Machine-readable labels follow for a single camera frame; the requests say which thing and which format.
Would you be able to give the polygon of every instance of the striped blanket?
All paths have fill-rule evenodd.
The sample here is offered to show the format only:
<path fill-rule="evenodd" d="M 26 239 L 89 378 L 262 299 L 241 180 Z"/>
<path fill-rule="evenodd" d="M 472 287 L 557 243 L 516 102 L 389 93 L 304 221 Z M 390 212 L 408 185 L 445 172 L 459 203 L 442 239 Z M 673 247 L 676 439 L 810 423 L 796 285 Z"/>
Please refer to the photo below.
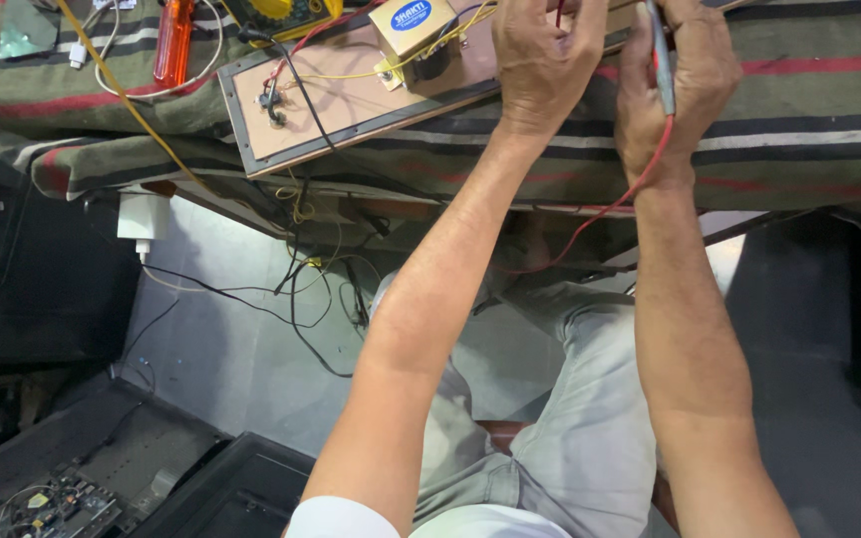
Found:
<path fill-rule="evenodd" d="M 4 0 L 0 0 L 0 25 Z M 76 0 L 84 18 L 91 2 Z M 158 16 L 155 2 L 123 11 L 109 66 L 130 93 L 149 91 Z M 213 53 L 219 24 L 204 6 L 192 34 L 188 72 Z M 728 14 L 746 76 L 695 156 L 700 207 L 798 210 L 833 206 L 861 223 L 861 0 L 775 0 Z M 97 46 L 114 23 L 107 13 L 88 29 Z M 230 17 L 220 62 L 252 50 L 238 44 Z M 0 158 L 28 171 L 53 196 L 151 179 L 180 178 L 177 166 L 118 103 L 102 91 L 93 64 L 68 65 L 76 36 L 66 22 L 51 55 L 0 60 Z M 543 158 L 518 202 L 600 204 L 626 188 L 613 147 L 615 58 L 607 58 L 584 99 Z M 180 98 L 139 105 L 154 129 L 215 189 L 241 195 L 240 157 L 217 80 Z M 347 157 L 416 189 L 453 194 L 496 124 L 499 97 L 472 104 L 344 150 Z M 333 157 L 309 165 L 332 184 L 387 187 Z"/>

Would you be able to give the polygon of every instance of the wooden board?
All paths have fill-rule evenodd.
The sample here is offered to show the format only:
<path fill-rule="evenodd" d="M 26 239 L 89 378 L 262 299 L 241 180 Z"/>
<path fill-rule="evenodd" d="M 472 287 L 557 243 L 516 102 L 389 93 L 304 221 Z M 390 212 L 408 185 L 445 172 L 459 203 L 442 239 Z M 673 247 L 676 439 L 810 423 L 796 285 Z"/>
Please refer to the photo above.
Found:
<path fill-rule="evenodd" d="M 477 1 L 450 0 L 450 4 L 460 11 Z M 710 0 L 707 4 L 729 8 L 746 1 Z M 610 0 L 606 22 L 608 52 L 618 50 L 626 39 L 633 18 L 633 4 L 634 0 Z M 294 55 L 298 73 L 352 75 L 373 71 L 383 56 L 374 29 L 366 17 L 364 19 L 358 21 L 357 27 L 352 25 L 350 30 L 309 45 Z M 334 145 L 351 145 L 496 94 L 499 84 L 491 40 L 492 19 L 467 30 L 467 44 L 461 50 L 461 58 L 456 58 L 441 77 L 419 82 L 411 91 L 399 87 L 389 92 L 377 76 L 304 79 L 317 115 Z M 286 90 L 290 103 L 279 108 L 287 115 L 285 128 L 269 126 L 268 115 L 261 111 L 256 98 L 262 92 L 262 82 L 278 63 L 278 59 L 272 57 L 274 53 L 258 53 L 265 55 L 262 61 L 251 65 L 239 61 L 219 71 L 248 178 L 270 174 L 330 152 L 298 88 Z M 285 68 L 279 76 L 279 84 L 292 80 L 290 71 Z"/>

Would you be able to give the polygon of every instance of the white sleeve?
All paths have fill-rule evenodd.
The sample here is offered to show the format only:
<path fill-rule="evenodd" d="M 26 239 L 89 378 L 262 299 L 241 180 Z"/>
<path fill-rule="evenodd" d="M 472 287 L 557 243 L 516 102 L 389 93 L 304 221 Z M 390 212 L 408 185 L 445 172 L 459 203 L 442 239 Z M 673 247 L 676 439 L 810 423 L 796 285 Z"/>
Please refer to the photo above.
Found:
<path fill-rule="evenodd" d="M 341 497 L 312 497 L 297 506 L 285 538 L 400 538 L 374 510 Z"/>

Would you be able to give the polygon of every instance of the light gray jeans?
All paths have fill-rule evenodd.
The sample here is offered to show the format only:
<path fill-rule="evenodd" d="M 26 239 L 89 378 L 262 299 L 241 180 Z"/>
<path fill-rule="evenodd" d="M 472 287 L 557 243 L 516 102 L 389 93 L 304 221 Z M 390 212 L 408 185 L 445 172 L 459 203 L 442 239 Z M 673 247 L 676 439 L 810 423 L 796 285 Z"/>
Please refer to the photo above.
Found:
<path fill-rule="evenodd" d="M 375 308 L 393 277 L 381 282 Z M 425 426 L 414 528 L 450 508 L 489 504 L 538 513 L 574 538 L 637 538 L 650 512 L 656 440 L 636 369 L 633 299 L 527 279 L 500 299 L 564 344 L 557 384 L 507 456 L 471 418 L 470 387 L 448 359 Z"/>

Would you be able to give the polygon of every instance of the screw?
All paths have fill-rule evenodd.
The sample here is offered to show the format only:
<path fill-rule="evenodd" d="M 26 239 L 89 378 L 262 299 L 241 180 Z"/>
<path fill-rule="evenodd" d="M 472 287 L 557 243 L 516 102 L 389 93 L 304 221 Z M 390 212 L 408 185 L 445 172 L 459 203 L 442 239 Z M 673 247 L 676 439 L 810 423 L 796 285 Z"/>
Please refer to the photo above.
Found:
<path fill-rule="evenodd" d="M 288 123 L 288 117 L 279 111 L 269 114 L 269 119 L 271 120 L 271 127 L 274 129 L 281 129 Z"/>

